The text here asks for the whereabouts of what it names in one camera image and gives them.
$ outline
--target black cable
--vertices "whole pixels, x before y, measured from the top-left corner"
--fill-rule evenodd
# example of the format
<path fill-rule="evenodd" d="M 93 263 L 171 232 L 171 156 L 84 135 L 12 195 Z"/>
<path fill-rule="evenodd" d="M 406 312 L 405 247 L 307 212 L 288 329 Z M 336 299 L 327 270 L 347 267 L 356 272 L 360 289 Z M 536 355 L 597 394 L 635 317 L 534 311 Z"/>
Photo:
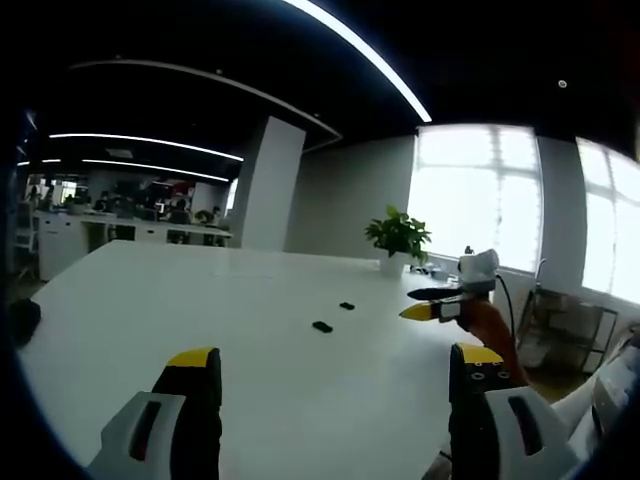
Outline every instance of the black cable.
<path fill-rule="evenodd" d="M 500 275 L 496 275 L 496 277 L 502 283 L 502 289 L 504 290 L 505 295 L 507 296 L 507 302 L 509 303 L 509 315 L 511 315 L 511 340 L 513 344 L 516 344 L 516 322 L 513 319 L 513 306 L 511 305 L 511 295 L 509 295 L 509 290 L 507 289 L 507 284 L 504 283 L 504 280 Z"/>

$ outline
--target green plant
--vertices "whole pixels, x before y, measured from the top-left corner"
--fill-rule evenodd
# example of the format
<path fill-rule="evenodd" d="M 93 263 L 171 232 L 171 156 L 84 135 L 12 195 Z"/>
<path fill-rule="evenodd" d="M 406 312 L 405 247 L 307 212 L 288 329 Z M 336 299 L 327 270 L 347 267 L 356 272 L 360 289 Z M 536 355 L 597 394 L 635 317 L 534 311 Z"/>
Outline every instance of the green plant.
<path fill-rule="evenodd" d="M 371 220 L 365 230 L 368 240 L 373 240 L 373 246 L 389 251 L 389 257 L 396 252 L 407 253 L 417 258 L 421 264 L 427 261 L 427 252 L 422 250 L 422 244 L 431 242 L 425 230 L 425 223 L 401 213 L 392 205 L 387 206 L 386 220 Z"/>

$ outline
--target led light strip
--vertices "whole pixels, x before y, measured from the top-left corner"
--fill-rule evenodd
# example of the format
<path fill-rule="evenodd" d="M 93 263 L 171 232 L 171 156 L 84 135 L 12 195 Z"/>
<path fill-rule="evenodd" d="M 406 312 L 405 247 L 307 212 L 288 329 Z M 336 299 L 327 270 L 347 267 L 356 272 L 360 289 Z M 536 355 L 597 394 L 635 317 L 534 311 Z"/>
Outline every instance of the led light strip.
<path fill-rule="evenodd" d="M 338 35 L 340 35 L 345 41 L 349 42 L 356 50 L 364 55 L 373 65 L 380 70 L 380 72 L 387 77 L 387 79 L 393 84 L 396 89 L 402 94 L 402 96 L 409 102 L 409 105 L 413 107 L 418 116 L 423 122 L 430 122 L 431 116 L 427 113 L 427 110 L 418 100 L 418 97 L 411 91 L 411 89 L 404 83 L 404 80 L 391 68 L 391 66 L 371 48 L 362 38 L 360 38 L 353 30 L 347 27 L 340 20 L 332 16 L 330 13 L 324 11 L 314 3 L 308 0 L 282 0 L 288 3 L 292 7 L 296 7 L 302 10 L 307 15 L 312 16 L 320 23 L 330 28 Z"/>
<path fill-rule="evenodd" d="M 228 178 L 214 177 L 213 175 L 205 175 L 204 173 L 187 172 L 186 170 L 177 170 L 175 168 L 157 167 L 155 165 L 144 165 L 140 163 L 114 162 L 112 160 L 82 160 L 85 163 L 105 163 L 107 165 L 123 165 L 125 167 L 140 167 L 151 170 L 164 170 L 165 172 L 183 173 L 185 175 L 194 175 L 196 177 L 208 178 L 210 180 L 218 180 L 220 182 L 229 183 Z"/>
<path fill-rule="evenodd" d="M 161 145 L 169 145 L 171 147 L 188 148 L 189 150 L 195 150 L 196 152 L 210 153 L 212 155 L 219 155 L 221 157 L 230 158 L 243 162 L 242 157 L 236 157 L 235 155 L 229 155 L 228 153 L 216 152 L 215 150 L 208 150 L 206 148 L 194 147 L 193 145 L 186 145 L 184 143 L 167 142 L 166 140 L 157 140 L 155 138 L 145 137 L 130 137 L 128 135 L 109 135 L 106 133 L 56 133 L 49 135 L 49 138 L 74 138 L 74 137 L 92 137 L 92 138 L 115 138 L 119 140 L 136 140 L 139 142 L 159 143 Z"/>

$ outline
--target white wall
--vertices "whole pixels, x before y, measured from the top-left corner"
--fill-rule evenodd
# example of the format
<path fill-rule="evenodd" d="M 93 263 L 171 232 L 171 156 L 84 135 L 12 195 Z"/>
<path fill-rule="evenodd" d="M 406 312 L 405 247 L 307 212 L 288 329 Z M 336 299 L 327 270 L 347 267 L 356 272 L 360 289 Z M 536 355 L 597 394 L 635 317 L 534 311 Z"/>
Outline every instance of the white wall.
<path fill-rule="evenodd" d="M 304 155 L 286 250 L 376 258 L 364 229 L 389 204 L 406 210 L 413 154 L 409 136 Z"/>
<path fill-rule="evenodd" d="M 577 295 L 582 290 L 587 248 L 587 206 L 578 146 L 538 137 L 542 168 L 544 228 L 540 283 Z"/>
<path fill-rule="evenodd" d="M 197 182 L 191 200 L 191 211 L 193 213 L 199 212 L 200 210 L 211 212 L 213 207 L 216 206 L 224 211 L 228 190 L 228 185 L 211 185 Z"/>
<path fill-rule="evenodd" d="M 270 117 L 256 132 L 233 208 L 234 245 L 283 251 L 306 133 Z"/>
<path fill-rule="evenodd" d="M 377 258 L 364 237 L 371 218 L 383 218 L 387 204 L 406 210 L 413 167 L 413 137 L 399 137 L 305 155 L 300 163 L 291 211 L 287 251 Z M 640 323 L 640 308 L 582 288 L 586 251 L 584 181 L 577 146 L 538 137 L 544 193 L 541 284 L 576 294 L 620 312 L 618 329 Z M 433 256 L 453 271 L 456 262 Z M 533 274 L 500 269 L 512 297 L 516 328 L 534 287 Z M 507 319 L 501 288 L 495 303 Z"/>

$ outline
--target white table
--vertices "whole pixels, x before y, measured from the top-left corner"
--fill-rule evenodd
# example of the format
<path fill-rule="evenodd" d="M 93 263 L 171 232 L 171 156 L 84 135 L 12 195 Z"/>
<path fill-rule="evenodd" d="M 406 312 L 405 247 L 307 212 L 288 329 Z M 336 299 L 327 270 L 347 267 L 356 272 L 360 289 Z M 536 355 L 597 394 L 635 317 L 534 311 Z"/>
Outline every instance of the white table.
<path fill-rule="evenodd" d="M 117 218 L 115 215 L 67 215 L 36 212 L 39 219 L 40 278 L 49 281 L 89 253 L 89 242 L 85 226 L 125 226 L 135 228 L 135 241 L 166 243 L 168 231 L 198 235 L 212 235 L 229 239 L 233 235 L 219 228 L 202 225 L 182 225 L 168 222 L 149 222 L 137 218 Z"/>
<path fill-rule="evenodd" d="M 222 478 L 418 479 L 448 438 L 450 346 L 473 341 L 454 324 L 398 317 L 406 292 L 429 284 L 387 279 L 374 261 L 116 241 L 34 296 L 43 320 L 21 356 L 83 465 L 169 358 L 212 345 Z"/>

